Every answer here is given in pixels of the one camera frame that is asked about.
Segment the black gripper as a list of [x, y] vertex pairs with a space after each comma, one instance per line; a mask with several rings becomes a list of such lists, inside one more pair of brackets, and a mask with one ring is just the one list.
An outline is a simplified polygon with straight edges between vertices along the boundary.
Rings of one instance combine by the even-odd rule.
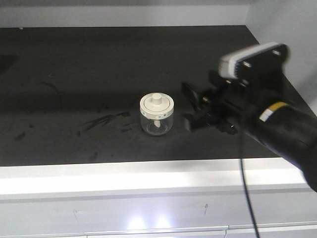
[[262, 135], [263, 123], [259, 119], [263, 105], [262, 76], [256, 73], [241, 76], [237, 80], [223, 78], [211, 70], [211, 88], [205, 89], [182, 82], [181, 91], [196, 110], [194, 114], [183, 114], [185, 129], [192, 132], [212, 126], [228, 134], [242, 130], [247, 135]]

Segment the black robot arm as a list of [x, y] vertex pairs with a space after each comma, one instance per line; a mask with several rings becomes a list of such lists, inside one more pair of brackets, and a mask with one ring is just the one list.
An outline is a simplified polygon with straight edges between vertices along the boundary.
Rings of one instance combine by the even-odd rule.
[[317, 188], [317, 119], [283, 96], [283, 78], [226, 79], [211, 71], [210, 88], [183, 82], [181, 90], [194, 109], [184, 114], [188, 131], [213, 126], [227, 134], [246, 134], [282, 157]]

